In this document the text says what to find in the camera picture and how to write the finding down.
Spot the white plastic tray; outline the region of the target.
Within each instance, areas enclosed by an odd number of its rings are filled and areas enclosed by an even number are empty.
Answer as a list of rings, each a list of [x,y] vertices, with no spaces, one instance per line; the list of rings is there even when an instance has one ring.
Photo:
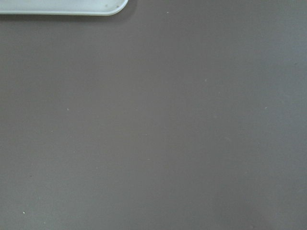
[[[1,14],[110,16],[128,0],[1,0]]]

